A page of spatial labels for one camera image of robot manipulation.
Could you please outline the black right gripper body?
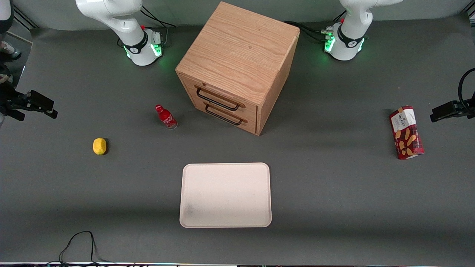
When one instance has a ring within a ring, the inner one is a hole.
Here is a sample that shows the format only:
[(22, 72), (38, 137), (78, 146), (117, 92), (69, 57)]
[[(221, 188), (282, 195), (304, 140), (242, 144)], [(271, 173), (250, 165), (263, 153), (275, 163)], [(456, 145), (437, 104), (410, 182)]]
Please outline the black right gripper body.
[(15, 89), (13, 86), (1, 86), (0, 87), (0, 111), (3, 115), (10, 115), (10, 104), (8, 101), (11, 101), (15, 98)]

